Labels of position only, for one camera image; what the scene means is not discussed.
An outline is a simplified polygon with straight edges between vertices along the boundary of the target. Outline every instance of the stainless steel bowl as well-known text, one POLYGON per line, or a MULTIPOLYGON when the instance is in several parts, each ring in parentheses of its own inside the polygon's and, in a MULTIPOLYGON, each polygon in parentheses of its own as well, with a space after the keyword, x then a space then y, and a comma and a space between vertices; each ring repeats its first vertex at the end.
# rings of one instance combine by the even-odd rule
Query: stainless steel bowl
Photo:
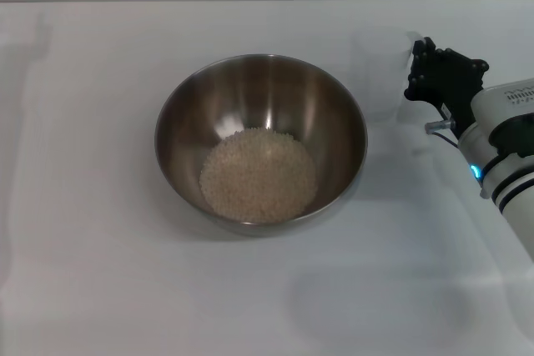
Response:
POLYGON ((294 58, 257 54, 216 62, 183 81, 159 115, 155 147, 164 176, 183 199, 232 231, 265 235, 303 223, 355 181, 365 160, 367 132, 356 101, 331 75, 294 58), (315 161, 317 195, 290 221, 228 220, 200 192, 200 171, 211 148, 255 127, 290 133, 315 161))

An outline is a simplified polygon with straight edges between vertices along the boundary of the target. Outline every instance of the white table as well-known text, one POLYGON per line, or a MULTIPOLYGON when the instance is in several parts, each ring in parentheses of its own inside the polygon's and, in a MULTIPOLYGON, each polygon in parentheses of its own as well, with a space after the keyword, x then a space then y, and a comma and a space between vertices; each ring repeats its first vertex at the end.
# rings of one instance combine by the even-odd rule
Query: white table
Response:
POLYGON ((156 166, 196 69, 279 53, 350 86, 376 24, 484 58, 485 85, 534 75, 534 0, 0 5, 0 354, 534 355, 531 264, 430 105, 371 122, 359 187, 278 238, 220 231, 156 166))

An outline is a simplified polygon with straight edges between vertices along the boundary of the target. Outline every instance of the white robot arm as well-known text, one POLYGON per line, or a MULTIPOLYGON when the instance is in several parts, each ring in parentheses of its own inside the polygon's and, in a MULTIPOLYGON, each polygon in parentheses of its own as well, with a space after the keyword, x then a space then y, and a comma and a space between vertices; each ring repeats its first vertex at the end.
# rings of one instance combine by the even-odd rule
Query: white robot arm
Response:
POLYGON ((443 121, 427 133, 449 128, 481 196, 491 198, 534 260, 534 79, 482 88, 488 70, 430 38, 414 45, 405 90, 408 100, 434 105, 443 121))

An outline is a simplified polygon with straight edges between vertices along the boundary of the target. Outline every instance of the clear plastic cup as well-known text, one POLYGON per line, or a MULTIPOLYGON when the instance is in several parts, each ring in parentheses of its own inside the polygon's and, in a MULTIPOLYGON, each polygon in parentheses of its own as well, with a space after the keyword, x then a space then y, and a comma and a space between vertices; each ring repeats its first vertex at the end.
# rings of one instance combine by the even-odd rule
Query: clear plastic cup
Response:
POLYGON ((408 62, 419 33, 393 27, 359 28, 352 43, 356 100, 369 121, 393 118, 407 85, 408 62))

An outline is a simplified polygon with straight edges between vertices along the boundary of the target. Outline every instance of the rice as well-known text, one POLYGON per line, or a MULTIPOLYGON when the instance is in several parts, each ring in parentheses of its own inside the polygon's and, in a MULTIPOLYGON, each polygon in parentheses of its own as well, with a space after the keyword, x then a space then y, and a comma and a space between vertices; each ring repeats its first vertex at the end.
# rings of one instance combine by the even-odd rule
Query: rice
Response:
POLYGON ((220 216, 276 223, 298 216, 313 200, 315 164, 291 135, 245 129, 212 149, 200 174, 200 189, 220 216))

